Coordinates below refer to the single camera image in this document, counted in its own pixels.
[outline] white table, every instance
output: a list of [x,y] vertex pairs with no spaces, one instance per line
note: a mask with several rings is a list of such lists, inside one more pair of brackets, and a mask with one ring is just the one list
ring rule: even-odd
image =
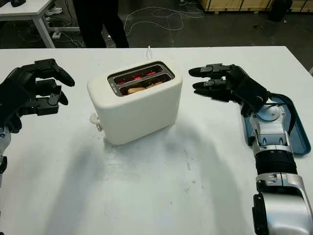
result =
[[47,48],[55,48],[44,19],[44,13],[54,0],[26,0],[21,6],[12,7],[7,3],[0,7],[0,21],[32,20]]
[[[251,235],[255,160],[238,105],[193,94],[188,69],[237,64],[291,97],[313,140],[313,79],[285,47],[152,49],[184,76],[175,125],[112,146],[89,122],[89,78],[145,59],[146,49],[0,50],[0,79],[34,60],[55,58],[76,80],[70,105],[25,116],[6,151],[0,228],[8,235]],[[312,153],[297,158],[313,202]]]

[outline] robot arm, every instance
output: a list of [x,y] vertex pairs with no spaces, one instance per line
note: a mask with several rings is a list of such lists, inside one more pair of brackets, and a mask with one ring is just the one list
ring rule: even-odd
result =
[[18,133],[22,128],[21,116],[56,114],[59,102],[68,105],[61,86],[52,77],[67,86],[75,85],[54,59],[16,68],[0,84],[0,184],[7,166],[3,154],[11,142],[11,133]]
[[249,117],[253,127],[252,146],[258,176],[258,194],[252,208],[255,232],[258,235],[311,235],[313,217],[301,176],[297,174],[289,134],[283,122],[288,103],[272,101],[279,94],[268,92],[236,65],[207,65],[189,71],[191,76],[210,77],[207,82],[193,85],[196,94],[212,99],[234,101],[241,106],[241,115]]

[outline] dark floor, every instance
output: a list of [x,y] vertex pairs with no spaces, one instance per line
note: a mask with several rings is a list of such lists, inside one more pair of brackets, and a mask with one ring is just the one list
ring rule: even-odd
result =
[[[57,17],[70,20],[63,1],[57,0],[64,12]],[[120,17],[126,17],[140,8],[158,6],[176,11],[196,12],[196,4],[179,6],[179,0],[120,0]],[[140,10],[129,16],[125,31],[128,35],[130,47],[224,47],[224,46],[287,46],[303,66],[310,70],[313,67],[313,14],[289,13],[284,21],[272,22],[266,13],[211,13],[187,14],[197,18],[182,16],[181,30],[166,30],[153,23],[139,23],[141,21],[155,22],[165,28],[179,29],[182,27],[181,16],[176,14],[167,18],[152,16],[155,9]],[[173,12],[155,12],[158,16],[170,15]],[[55,25],[67,22],[54,20]],[[83,42],[79,32],[67,33],[72,39]],[[61,41],[68,41],[62,36]],[[54,42],[56,47],[75,47],[70,42]],[[38,32],[32,22],[7,22],[0,29],[0,48],[35,48],[45,45],[40,40]]]

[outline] white toaster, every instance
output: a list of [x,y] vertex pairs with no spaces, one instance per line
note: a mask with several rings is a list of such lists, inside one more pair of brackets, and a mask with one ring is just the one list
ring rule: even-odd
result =
[[175,122],[182,77],[162,61],[132,65],[88,82],[96,114],[90,121],[113,144],[124,144]]

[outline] black pants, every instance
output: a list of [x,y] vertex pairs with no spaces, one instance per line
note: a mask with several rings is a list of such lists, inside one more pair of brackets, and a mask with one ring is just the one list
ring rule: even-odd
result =
[[118,16],[118,0],[73,0],[86,47],[107,47],[101,35],[104,25],[116,47],[129,47],[124,25]]

